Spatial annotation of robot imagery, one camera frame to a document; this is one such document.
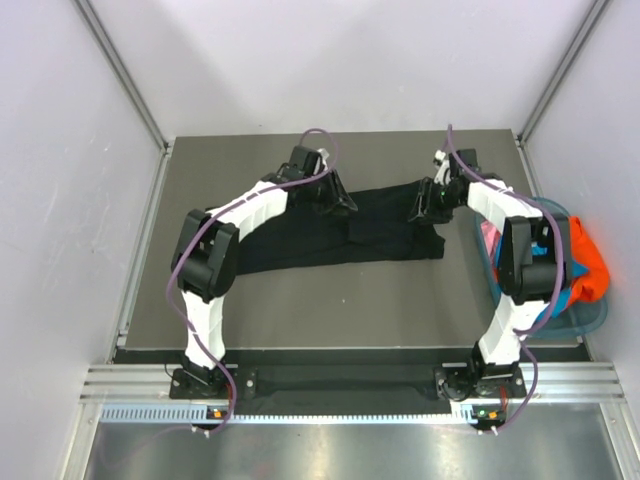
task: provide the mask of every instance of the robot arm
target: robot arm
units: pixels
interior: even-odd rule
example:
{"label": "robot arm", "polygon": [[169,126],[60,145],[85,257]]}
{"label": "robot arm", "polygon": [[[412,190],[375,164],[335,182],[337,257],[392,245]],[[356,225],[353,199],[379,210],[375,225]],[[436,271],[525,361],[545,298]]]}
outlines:
{"label": "robot arm", "polygon": [[[294,147],[289,162],[283,164],[277,173],[265,176],[239,198],[223,207],[205,212],[192,210],[187,215],[171,263],[172,270],[196,233],[212,216],[226,211],[228,205],[240,204],[222,214],[207,230],[178,274],[178,287],[187,315],[214,357],[221,359],[225,355],[222,338],[224,298],[235,280],[242,239],[271,218],[284,213],[287,207],[302,202],[313,203],[322,214],[341,215],[357,211],[335,170],[313,183],[293,187],[285,185],[323,171],[327,168],[327,157],[323,149],[312,150],[298,145]],[[208,382],[214,364],[192,335],[189,335],[185,353],[191,374]]]}
{"label": "robot arm", "polygon": [[[458,154],[480,174],[475,150],[462,150]],[[499,387],[509,386],[519,375],[520,342],[525,335],[516,332],[530,329],[549,305],[558,268],[554,254],[556,239],[542,212],[505,194],[509,188],[495,175],[484,175],[491,186],[475,181],[458,167],[455,159],[446,159],[440,151],[434,163],[438,173],[423,181],[413,220],[444,223],[459,206],[482,215],[501,234],[496,266],[503,292],[488,330],[472,350],[467,368],[453,371],[453,375],[448,375],[445,369],[439,386],[441,391],[447,386],[467,391],[466,397],[469,392],[495,392]],[[561,268],[563,288],[567,288],[572,280],[569,221],[561,214],[554,215],[554,220],[562,237],[565,260]],[[533,254],[534,247],[538,247],[537,255]]]}

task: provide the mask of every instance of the black pants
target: black pants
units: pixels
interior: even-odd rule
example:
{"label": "black pants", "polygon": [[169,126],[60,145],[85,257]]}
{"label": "black pants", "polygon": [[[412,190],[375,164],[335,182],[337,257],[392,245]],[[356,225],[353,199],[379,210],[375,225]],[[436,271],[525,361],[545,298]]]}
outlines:
{"label": "black pants", "polygon": [[240,244],[238,275],[293,267],[442,258],[432,225],[407,221],[419,182],[351,193],[358,212],[319,215],[311,205],[287,209]]}

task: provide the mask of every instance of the teal plastic bin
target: teal plastic bin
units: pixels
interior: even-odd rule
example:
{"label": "teal plastic bin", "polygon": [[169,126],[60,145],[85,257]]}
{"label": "teal plastic bin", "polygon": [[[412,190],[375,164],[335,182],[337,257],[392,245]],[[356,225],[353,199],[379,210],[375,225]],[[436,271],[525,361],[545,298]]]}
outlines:
{"label": "teal plastic bin", "polygon": [[[536,201],[540,202],[550,212],[561,212],[565,215],[569,213],[564,207],[546,198],[536,198]],[[482,236],[482,222],[484,217],[480,214],[475,215],[475,234],[478,244],[478,250],[480,257],[482,258],[484,270],[486,273],[487,281],[489,282],[489,289],[493,298],[494,304],[497,306],[500,301],[500,286],[493,274],[493,268],[491,261],[487,253],[487,249],[484,244],[484,238]],[[532,335],[535,338],[571,338],[584,335],[589,332],[593,332],[600,327],[607,318],[608,305],[606,295],[594,303],[576,302],[563,311],[556,318],[552,318],[545,325],[543,329]]]}

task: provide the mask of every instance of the white panel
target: white panel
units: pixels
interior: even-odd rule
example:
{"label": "white panel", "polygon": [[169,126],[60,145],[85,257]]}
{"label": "white panel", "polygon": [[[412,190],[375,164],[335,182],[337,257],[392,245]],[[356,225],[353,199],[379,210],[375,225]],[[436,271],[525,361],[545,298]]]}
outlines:
{"label": "white panel", "polygon": [[612,2],[530,148],[544,194],[583,218],[610,268],[609,317],[590,342],[640,422],[639,19],[640,2]]}
{"label": "white panel", "polygon": [[53,478],[159,154],[70,1],[0,17],[2,478]]}
{"label": "white panel", "polygon": [[523,126],[590,0],[94,0],[167,136]]}

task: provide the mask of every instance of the metal floor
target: metal floor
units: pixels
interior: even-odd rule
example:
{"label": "metal floor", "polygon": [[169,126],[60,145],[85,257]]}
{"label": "metal floor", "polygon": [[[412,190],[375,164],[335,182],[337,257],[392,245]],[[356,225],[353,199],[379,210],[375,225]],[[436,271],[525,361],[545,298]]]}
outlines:
{"label": "metal floor", "polygon": [[[131,349],[184,348],[186,332],[164,299],[169,264],[185,214],[223,205],[289,158],[298,135],[178,138],[151,236],[127,337]],[[348,191],[433,175],[444,132],[337,134],[338,169]],[[461,131],[485,172],[529,192],[508,130]],[[310,145],[326,146],[313,136]],[[472,213],[436,227],[442,260],[379,262],[238,277],[225,302],[229,348],[470,346],[494,307],[472,231]]]}
{"label": "metal floor", "polygon": [[597,405],[530,406],[498,437],[471,427],[232,425],[206,440],[166,425],[101,424],[87,480],[118,478],[616,480],[620,470]]}

